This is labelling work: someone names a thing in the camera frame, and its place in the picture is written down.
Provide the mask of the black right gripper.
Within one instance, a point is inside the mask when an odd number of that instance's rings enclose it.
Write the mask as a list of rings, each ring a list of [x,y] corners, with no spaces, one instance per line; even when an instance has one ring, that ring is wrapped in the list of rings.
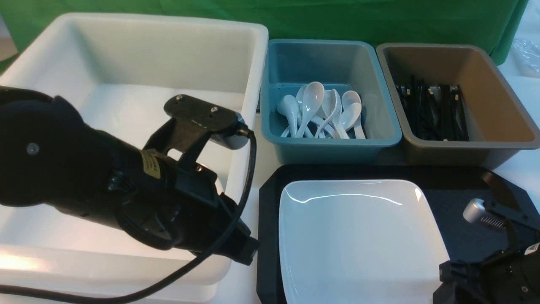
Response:
[[[434,304],[538,304],[539,244],[500,251],[475,263],[447,261],[439,266],[441,285]]]

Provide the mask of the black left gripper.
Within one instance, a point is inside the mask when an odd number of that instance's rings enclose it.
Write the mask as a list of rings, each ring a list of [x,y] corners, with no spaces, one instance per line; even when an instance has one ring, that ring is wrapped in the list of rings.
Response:
[[[174,161],[159,161],[159,166],[160,179],[147,175],[139,187],[143,243],[200,255],[221,237],[239,206],[218,192],[214,171],[199,164],[186,171]]]

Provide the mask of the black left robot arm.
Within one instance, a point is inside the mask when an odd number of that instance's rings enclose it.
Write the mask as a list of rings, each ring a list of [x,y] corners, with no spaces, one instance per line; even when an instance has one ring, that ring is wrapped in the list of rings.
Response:
[[[247,144],[248,127],[230,109],[186,94],[164,105],[169,120],[142,149],[90,127],[61,96],[1,87],[1,204],[47,204],[125,231],[157,250],[208,250],[249,265],[258,249],[236,204],[197,162],[208,141]]]

